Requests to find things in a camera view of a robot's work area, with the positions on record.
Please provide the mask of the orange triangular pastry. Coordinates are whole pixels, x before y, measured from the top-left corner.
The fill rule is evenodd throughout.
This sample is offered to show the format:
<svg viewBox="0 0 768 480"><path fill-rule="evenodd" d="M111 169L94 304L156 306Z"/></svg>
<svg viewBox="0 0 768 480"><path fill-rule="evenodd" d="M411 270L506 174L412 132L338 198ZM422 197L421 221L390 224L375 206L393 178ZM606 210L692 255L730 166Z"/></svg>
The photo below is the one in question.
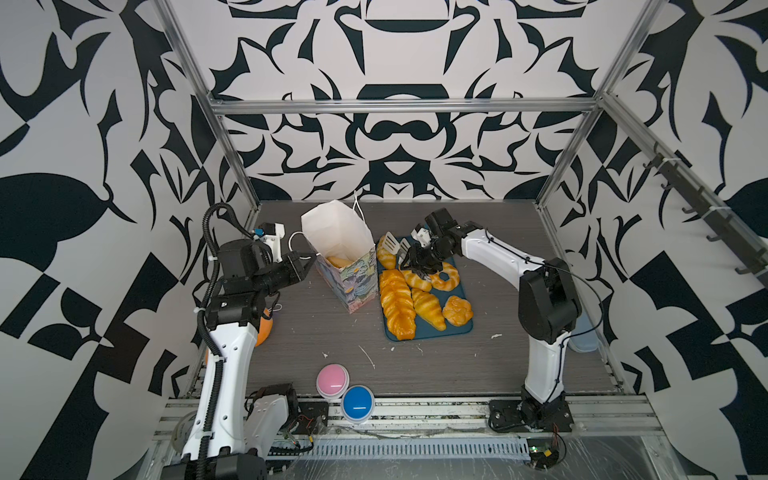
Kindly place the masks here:
<svg viewBox="0 0 768 480"><path fill-rule="evenodd" d="M344 269L353 264L351 260L336 256L328 256L326 260L336 269Z"/></svg>

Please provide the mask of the pink round button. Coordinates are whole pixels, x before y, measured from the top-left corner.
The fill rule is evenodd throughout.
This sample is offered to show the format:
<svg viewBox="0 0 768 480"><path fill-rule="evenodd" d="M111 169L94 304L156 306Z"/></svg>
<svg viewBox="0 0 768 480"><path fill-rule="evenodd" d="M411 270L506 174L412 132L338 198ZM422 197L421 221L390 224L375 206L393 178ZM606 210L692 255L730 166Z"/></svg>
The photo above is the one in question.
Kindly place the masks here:
<svg viewBox="0 0 768 480"><path fill-rule="evenodd" d="M318 373L315 386L318 394L326 400L341 398L350 385L348 370L341 364L328 364Z"/></svg>

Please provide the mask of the light blue oval pad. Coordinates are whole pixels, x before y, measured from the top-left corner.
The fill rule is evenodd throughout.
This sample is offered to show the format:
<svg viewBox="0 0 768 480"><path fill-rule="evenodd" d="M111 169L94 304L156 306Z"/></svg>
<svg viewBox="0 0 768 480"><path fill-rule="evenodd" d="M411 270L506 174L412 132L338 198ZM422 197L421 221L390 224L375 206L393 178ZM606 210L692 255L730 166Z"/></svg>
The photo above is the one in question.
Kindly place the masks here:
<svg viewBox="0 0 768 480"><path fill-rule="evenodd" d="M576 353L592 353L598 350L599 339L597 333L592 331L593 325L587 312L583 312L577 319L573 337L569 340L568 348Z"/></svg>

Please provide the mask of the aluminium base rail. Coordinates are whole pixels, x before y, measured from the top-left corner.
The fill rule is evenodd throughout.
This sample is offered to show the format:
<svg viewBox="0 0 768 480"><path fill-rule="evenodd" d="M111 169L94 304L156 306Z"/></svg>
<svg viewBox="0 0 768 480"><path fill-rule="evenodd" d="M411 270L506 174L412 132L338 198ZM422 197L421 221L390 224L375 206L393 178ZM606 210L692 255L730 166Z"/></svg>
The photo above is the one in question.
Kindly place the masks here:
<svg viewBox="0 0 768 480"><path fill-rule="evenodd" d="M491 397L385 397L375 400L371 418L346 420L338 401L325 424L333 431L357 429L375 435L478 432L487 427ZM584 435L657 435L663 432L649 401L637 395L572 395L566 423Z"/></svg>

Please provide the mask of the blue round button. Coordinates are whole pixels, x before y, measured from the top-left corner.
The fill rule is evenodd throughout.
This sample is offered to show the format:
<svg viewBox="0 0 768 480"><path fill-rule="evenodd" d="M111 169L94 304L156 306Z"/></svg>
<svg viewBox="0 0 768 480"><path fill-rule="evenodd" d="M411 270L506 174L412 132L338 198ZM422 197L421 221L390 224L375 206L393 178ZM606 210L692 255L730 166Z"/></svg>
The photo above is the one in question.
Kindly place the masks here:
<svg viewBox="0 0 768 480"><path fill-rule="evenodd" d="M366 422L372 416L374 407L375 396L364 385L350 387L341 400L342 414L353 424Z"/></svg>

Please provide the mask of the small striped croissant middle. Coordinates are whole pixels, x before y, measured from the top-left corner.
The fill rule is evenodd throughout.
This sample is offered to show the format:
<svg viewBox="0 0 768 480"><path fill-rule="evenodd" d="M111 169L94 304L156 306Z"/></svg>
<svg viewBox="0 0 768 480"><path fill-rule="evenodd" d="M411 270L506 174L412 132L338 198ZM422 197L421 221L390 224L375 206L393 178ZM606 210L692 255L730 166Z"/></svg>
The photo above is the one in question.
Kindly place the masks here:
<svg viewBox="0 0 768 480"><path fill-rule="evenodd" d="M432 290L431 281L420 277L416 272L412 270L402 270L401 273L411 289L419 289L424 292L430 292Z"/></svg>

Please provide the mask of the floral white paper bag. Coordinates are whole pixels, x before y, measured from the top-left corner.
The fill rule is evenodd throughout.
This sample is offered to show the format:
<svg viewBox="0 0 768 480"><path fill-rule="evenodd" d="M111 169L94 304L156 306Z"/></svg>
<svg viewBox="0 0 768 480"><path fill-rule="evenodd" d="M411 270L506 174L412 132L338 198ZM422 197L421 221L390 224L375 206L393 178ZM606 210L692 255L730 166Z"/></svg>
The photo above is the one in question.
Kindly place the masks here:
<svg viewBox="0 0 768 480"><path fill-rule="evenodd" d="M301 216L298 233L317 253L317 270L350 314L376 297L376 245L358 200L351 205L331 200L311 208ZM336 269L328 256L353 264Z"/></svg>

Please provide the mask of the long braided bread loaf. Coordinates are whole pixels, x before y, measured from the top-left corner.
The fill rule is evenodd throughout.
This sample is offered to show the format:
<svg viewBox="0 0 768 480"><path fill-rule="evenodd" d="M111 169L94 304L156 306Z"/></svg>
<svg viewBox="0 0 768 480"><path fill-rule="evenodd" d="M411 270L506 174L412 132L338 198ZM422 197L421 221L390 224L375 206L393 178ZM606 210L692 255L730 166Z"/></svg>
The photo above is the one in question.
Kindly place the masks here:
<svg viewBox="0 0 768 480"><path fill-rule="evenodd" d="M416 311L411 288L399 270L384 270L379 276L380 304L388 331L398 341L416 335Z"/></svg>

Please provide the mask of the black hook rack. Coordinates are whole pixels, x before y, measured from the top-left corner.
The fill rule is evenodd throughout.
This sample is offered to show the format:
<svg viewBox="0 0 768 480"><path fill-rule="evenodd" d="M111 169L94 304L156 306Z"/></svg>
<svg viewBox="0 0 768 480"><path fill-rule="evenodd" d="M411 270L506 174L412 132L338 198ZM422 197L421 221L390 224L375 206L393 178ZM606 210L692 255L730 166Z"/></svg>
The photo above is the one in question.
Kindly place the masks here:
<svg viewBox="0 0 768 480"><path fill-rule="evenodd" d="M687 203L683 212L707 224L709 242L724 243L741 261L742 266L735 269L738 275L751 275L767 288L767 244L680 157L658 142L652 151L653 159L644 168L656 169L666 180L663 190L676 191Z"/></svg>

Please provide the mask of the green circuit board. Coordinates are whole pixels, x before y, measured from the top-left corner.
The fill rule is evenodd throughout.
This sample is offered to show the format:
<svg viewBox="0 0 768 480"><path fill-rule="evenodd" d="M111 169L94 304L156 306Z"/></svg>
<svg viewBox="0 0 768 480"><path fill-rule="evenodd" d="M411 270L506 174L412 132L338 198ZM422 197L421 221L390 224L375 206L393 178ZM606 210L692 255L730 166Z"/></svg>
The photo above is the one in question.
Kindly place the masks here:
<svg viewBox="0 0 768 480"><path fill-rule="evenodd" d="M548 471L562 462L567 447L562 441L555 443L530 443L527 465L534 470Z"/></svg>

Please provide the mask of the knotted round bun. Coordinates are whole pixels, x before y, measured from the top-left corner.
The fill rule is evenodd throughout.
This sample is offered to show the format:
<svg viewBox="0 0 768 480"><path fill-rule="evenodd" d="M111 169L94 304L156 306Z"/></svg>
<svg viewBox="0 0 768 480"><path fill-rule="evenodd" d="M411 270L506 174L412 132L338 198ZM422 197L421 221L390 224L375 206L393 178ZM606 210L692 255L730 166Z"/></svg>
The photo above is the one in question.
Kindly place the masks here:
<svg viewBox="0 0 768 480"><path fill-rule="evenodd" d="M443 317L454 327L466 325L474 317L471 303L458 296L450 296L442 309Z"/></svg>

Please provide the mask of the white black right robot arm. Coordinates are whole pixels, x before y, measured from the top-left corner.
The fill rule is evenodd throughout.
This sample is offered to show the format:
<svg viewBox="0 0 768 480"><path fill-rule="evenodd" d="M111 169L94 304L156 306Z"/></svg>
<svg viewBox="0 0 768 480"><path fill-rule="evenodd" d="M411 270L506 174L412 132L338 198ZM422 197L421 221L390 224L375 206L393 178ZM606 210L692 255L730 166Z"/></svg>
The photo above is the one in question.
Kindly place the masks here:
<svg viewBox="0 0 768 480"><path fill-rule="evenodd" d="M417 225L409 240L390 249L397 265L420 274L436 274L442 263L462 256L473 260L517 289L518 319L529 338L528 371L519 402L489 402L488 426L497 433L569 429L570 410L563 382L566 347L582 305L576 281L564 260L545 260L498 239L485 227L458 223L444 208Z"/></svg>

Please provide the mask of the orange plush toy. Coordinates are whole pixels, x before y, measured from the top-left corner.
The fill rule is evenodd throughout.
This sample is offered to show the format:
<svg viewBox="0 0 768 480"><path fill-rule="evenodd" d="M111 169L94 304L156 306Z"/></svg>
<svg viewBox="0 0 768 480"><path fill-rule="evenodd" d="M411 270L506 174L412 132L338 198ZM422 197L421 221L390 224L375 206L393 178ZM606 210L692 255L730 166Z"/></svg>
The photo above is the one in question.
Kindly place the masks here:
<svg viewBox="0 0 768 480"><path fill-rule="evenodd" d="M262 345L268 339L272 332L273 324L272 310L270 308L265 308L258 325L258 333L255 343L256 347Z"/></svg>

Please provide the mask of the teal rectangular tray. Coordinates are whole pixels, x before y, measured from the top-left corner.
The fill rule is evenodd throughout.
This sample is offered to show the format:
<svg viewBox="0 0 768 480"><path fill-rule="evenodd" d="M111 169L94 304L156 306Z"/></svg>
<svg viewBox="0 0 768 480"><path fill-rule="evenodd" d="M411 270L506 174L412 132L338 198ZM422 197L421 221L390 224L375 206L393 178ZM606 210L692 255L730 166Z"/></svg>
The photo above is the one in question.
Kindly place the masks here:
<svg viewBox="0 0 768 480"><path fill-rule="evenodd" d="M449 262L456 267L455 262L452 260L445 261L445 262ZM377 257L376 257L376 266L377 266L378 281L379 281L380 274L387 269L383 268L383 266L378 262ZM444 292L444 291L439 291L437 289L434 289L432 287L432 290L430 291L430 293L434 294L439 299L442 309L450 296L458 296L460 298L464 298L467 300L467 296L465 294L465 290L463 288L461 281L459 286L452 291ZM385 335L389 340L395 341L395 342L411 341L411 340L398 341L395 338L395 336L388 331L385 317L383 319L383 322L384 322ZM431 325L429 325L426 321L424 321L421 317L419 317L417 314L415 318L415 323L416 323L416 335L415 335L415 338L412 340L426 340L426 339L440 338L440 337L446 337L451 335L461 335L469 332L473 327L473 319L470 320L466 325L462 327L454 327L446 321L447 328L444 331L437 331Z"/></svg>

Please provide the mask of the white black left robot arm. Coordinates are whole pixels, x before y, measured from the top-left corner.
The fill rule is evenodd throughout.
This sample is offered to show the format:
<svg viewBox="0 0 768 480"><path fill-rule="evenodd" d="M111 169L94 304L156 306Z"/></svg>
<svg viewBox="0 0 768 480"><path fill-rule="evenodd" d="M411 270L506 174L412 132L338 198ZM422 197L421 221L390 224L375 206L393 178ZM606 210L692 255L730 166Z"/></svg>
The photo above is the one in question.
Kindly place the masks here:
<svg viewBox="0 0 768 480"><path fill-rule="evenodd" d="M268 386L253 397L246 387L281 291L301 283L317 257L281 252L285 230L278 223L243 229L242 238L218 244L210 221L221 210L234 212L216 203L202 220L213 272L195 310L207 349L201 396L181 458L163 468L164 479L264 479L276 435L299 414L291 385Z"/></svg>

